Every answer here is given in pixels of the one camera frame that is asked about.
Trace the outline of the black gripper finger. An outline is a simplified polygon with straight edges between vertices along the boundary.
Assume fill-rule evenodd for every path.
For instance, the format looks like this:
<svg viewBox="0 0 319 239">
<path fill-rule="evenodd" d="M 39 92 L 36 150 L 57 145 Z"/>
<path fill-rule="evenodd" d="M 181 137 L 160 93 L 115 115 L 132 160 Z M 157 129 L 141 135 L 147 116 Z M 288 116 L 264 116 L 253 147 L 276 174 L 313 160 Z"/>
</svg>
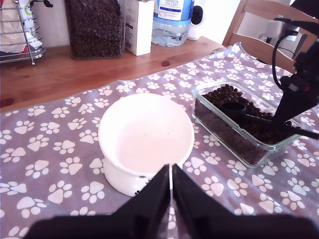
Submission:
<svg viewBox="0 0 319 239">
<path fill-rule="evenodd" d="M 169 166 L 114 214 L 117 223 L 114 238 L 154 238 L 170 202 Z"/>
<path fill-rule="evenodd" d="M 173 197 L 192 238 L 234 238 L 227 224 L 234 215 L 203 192 L 176 164 L 173 166 Z"/>
<path fill-rule="evenodd" d="M 286 122 L 305 111 L 305 107 L 302 102 L 304 99 L 304 86 L 305 82 L 300 77 L 281 78 L 283 96 L 276 113 L 273 116 L 274 122 Z"/>
<path fill-rule="evenodd" d="M 281 121 L 287 121 L 313 108 L 319 103 L 319 85 L 314 84 L 304 89 L 296 86 L 283 86 L 281 99 Z"/>
</svg>

